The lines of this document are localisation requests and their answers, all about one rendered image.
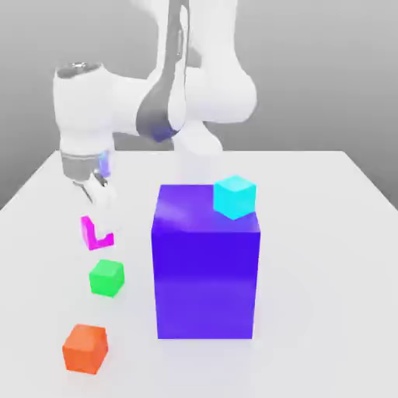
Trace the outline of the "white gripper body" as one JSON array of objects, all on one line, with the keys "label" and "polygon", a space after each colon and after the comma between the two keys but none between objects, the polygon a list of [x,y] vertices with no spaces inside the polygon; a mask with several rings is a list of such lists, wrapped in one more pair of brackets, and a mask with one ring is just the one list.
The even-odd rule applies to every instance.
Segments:
[{"label": "white gripper body", "polygon": [[73,181],[72,184],[80,211],[93,215],[111,215],[114,212],[116,191],[105,177],[90,176],[86,181]]}]

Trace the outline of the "small magenta cube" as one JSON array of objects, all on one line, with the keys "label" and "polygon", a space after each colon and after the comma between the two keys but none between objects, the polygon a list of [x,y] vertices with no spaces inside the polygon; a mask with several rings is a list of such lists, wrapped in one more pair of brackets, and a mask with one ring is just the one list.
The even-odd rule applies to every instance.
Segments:
[{"label": "small magenta cube", "polygon": [[89,216],[82,216],[80,218],[80,222],[82,238],[90,251],[112,246],[114,244],[113,233],[106,234],[102,239],[98,239],[96,237],[95,225]]}]

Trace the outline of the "small green cube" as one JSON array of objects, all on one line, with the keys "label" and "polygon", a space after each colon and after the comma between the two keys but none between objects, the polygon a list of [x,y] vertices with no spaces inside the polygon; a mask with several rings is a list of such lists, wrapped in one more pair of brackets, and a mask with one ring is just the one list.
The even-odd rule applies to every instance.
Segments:
[{"label": "small green cube", "polygon": [[89,272],[91,292],[113,298],[124,285],[124,265],[112,260],[99,260]]}]

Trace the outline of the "small cyan cube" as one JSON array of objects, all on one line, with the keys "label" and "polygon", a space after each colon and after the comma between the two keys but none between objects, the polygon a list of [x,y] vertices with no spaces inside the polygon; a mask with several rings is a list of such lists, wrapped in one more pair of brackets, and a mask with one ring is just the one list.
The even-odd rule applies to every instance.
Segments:
[{"label": "small cyan cube", "polygon": [[235,175],[219,180],[213,186],[213,208],[236,220],[255,212],[257,185]]}]

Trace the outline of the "small orange cube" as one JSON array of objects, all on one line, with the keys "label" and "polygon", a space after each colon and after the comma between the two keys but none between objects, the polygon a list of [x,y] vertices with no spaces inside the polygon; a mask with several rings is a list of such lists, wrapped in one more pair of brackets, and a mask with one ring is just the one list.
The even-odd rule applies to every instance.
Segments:
[{"label": "small orange cube", "polygon": [[76,324],[62,345],[65,367],[72,372],[95,375],[108,352],[106,329]]}]

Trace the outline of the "large purple box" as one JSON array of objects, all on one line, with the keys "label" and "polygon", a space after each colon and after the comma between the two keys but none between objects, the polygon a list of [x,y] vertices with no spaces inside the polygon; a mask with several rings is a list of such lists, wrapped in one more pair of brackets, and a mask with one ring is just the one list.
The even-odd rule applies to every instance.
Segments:
[{"label": "large purple box", "polygon": [[260,225],[213,208],[211,185],[163,184],[152,223],[160,339],[250,339]]}]

